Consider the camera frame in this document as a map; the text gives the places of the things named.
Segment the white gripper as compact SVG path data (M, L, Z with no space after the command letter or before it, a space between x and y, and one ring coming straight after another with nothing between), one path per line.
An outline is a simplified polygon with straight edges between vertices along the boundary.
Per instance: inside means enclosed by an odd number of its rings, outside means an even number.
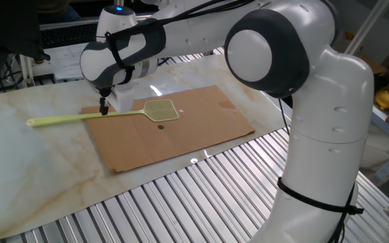
M133 83L116 85L111 89L108 100L101 97L99 100L99 112L101 115L109 113L109 106L111 105L116 112L125 113L131 110L134 102L134 85Z

